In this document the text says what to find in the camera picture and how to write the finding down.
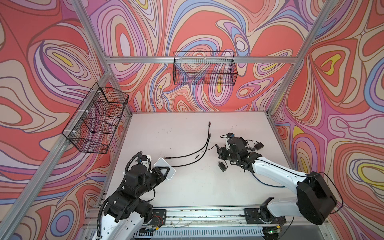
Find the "black power adapter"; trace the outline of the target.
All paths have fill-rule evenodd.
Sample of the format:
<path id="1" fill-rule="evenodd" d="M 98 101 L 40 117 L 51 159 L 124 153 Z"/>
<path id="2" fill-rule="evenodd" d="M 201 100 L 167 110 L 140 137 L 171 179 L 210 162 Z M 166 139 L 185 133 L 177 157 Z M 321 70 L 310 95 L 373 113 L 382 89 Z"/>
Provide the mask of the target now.
<path id="1" fill-rule="evenodd" d="M 246 144 L 246 149 L 254 152 L 259 151 L 264 147 L 261 142 L 255 140 L 246 140 Z"/>
<path id="2" fill-rule="evenodd" d="M 211 148 L 209 148 L 208 150 L 212 150 L 212 149 L 219 149 L 219 145 L 218 144 L 215 144 L 213 145 Z M 200 156 L 203 155 L 203 151 L 201 151 L 197 156 L 196 156 L 196 159 L 198 159 Z M 225 172 L 228 168 L 228 164 L 227 162 L 218 162 L 218 166 L 219 168 L 221 169 L 222 172 Z"/>

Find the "small white network switch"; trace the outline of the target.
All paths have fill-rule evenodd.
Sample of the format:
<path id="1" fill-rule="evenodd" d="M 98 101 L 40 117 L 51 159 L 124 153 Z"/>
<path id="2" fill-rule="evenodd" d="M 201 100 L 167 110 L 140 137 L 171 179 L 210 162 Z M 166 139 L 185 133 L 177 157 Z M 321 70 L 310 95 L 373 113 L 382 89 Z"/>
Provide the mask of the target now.
<path id="1" fill-rule="evenodd" d="M 165 176 L 166 180 L 171 180 L 176 173 L 176 170 L 163 158 L 159 158 L 154 164 L 160 172 Z"/>

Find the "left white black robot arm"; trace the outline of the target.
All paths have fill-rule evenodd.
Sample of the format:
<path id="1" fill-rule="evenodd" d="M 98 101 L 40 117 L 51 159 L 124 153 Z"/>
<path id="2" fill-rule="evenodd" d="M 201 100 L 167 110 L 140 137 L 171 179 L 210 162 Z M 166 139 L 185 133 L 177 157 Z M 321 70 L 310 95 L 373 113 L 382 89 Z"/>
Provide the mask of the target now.
<path id="1" fill-rule="evenodd" d="M 117 189 L 101 204 L 95 240 L 129 240 L 135 233 L 153 233 L 166 223 L 167 211 L 154 210 L 141 197 L 175 174 L 175 169 L 160 158 L 152 165 L 151 157 L 136 153 L 126 164 Z"/>

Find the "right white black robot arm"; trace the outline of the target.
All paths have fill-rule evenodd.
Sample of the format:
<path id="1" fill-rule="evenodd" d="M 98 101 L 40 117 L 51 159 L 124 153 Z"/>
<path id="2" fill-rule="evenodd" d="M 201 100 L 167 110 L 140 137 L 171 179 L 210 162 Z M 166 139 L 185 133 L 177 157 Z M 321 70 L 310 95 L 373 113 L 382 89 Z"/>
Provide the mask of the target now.
<path id="1" fill-rule="evenodd" d="M 269 197 L 259 207 L 256 214 L 263 223 L 292 216 L 303 217 L 315 225 L 322 225 L 329 215 L 337 213 L 337 198 L 332 193 L 323 174 L 298 172 L 257 153 L 257 148 L 249 148 L 246 140 L 233 135 L 226 137 L 223 147 L 217 146 L 220 160 L 242 168 L 245 172 L 265 176 L 278 183 L 279 188 L 292 191 L 295 196 L 276 199 Z"/>

